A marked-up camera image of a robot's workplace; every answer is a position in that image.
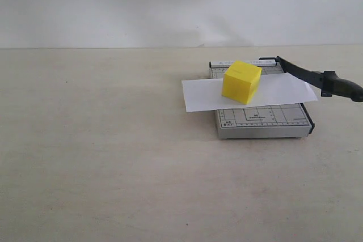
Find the white wall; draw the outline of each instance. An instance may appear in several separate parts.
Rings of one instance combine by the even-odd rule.
[[[363,0],[0,0],[0,48],[363,43]]]

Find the yellow block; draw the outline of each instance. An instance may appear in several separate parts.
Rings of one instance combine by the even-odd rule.
[[[222,96],[248,104],[257,91],[262,68],[235,61],[223,77]]]

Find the paper sheet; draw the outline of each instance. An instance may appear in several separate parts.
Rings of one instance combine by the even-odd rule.
[[[318,100],[310,85],[289,73],[261,75],[248,105],[222,96],[223,79],[183,80],[187,112],[283,105]]]

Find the guillotine paper trimmer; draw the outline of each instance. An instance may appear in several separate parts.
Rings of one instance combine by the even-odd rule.
[[[262,75],[290,73],[321,89],[321,96],[343,96],[363,101],[363,88],[337,77],[334,71],[312,72],[281,57],[263,57],[247,61],[260,66]],[[233,61],[210,62],[209,77],[223,78]],[[216,110],[216,125],[221,139],[229,138],[301,138],[314,130],[314,123],[303,103]]]

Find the black blade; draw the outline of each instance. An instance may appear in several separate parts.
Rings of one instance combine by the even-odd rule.
[[[308,71],[304,68],[298,67],[279,56],[276,57],[276,61],[280,62],[280,65],[285,72],[315,87],[318,87],[320,89],[323,88],[324,76],[321,73]]]

